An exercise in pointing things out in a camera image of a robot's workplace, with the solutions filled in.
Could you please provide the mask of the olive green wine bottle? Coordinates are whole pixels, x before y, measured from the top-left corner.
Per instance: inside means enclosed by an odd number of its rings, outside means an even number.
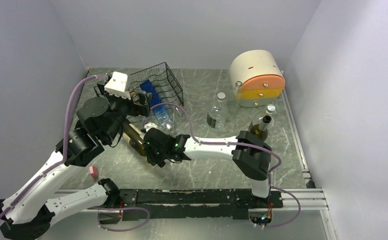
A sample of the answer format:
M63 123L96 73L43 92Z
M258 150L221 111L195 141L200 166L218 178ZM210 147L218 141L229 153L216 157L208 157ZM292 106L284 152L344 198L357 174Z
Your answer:
M266 141L268 138L268 127L271 121L272 117L270 115L256 117L250 122L248 131L262 141Z

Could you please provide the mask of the small clear glass bottle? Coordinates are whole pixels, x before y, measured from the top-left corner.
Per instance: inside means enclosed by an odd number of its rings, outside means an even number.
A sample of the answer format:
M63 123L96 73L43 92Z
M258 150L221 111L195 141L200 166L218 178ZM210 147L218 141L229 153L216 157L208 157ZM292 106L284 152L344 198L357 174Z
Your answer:
M177 104L174 105L173 108L174 108L175 114L176 114L177 116L179 116L179 117L182 117L182 116L183 116L183 111L180 110L180 108L178 107Z

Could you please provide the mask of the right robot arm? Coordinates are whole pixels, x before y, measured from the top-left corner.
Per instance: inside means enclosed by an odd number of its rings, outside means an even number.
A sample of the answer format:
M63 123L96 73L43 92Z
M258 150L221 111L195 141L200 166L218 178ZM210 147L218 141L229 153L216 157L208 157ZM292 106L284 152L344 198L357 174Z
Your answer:
M197 138L188 134L172 137L153 127L144 134L143 141L148 163L161 168L166 160L231 160L251 179L252 202L264 207L271 200L268 175L272 148L248 131L228 138Z

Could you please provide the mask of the dark green wine bottle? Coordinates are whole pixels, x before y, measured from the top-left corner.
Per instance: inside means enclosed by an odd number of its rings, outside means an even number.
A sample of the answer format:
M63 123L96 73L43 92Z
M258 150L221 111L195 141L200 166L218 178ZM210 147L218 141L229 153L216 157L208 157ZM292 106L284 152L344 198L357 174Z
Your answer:
M141 137L143 134L137 127L131 122L125 120L123 127L123 140L134 149L140 156L146 157L146 151L144 149L144 141Z

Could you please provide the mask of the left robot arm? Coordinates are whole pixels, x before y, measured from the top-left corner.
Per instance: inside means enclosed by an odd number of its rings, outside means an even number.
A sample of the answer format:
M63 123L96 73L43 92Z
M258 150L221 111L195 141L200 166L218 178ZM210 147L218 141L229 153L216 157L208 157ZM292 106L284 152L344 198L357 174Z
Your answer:
M151 96L132 92L128 97L102 93L77 111L74 130L66 121L64 137L41 169L15 194L0 199L0 230L9 240L35 240L57 222L92 207L113 208L120 190L108 179L76 193L53 198L75 172L112 144L127 116L148 116Z

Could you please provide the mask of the clear bottle silver cap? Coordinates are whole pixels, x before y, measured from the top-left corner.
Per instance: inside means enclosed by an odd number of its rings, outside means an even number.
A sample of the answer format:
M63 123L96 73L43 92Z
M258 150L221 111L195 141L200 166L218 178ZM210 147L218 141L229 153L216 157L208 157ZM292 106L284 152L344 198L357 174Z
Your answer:
M275 124L275 117L276 117L276 106L274 104L268 104L266 108L263 108L259 110L253 117L252 121L250 122L250 127L259 124L259 122L263 119L264 116L270 116L271 121L267 126L268 130L271 130L274 127Z

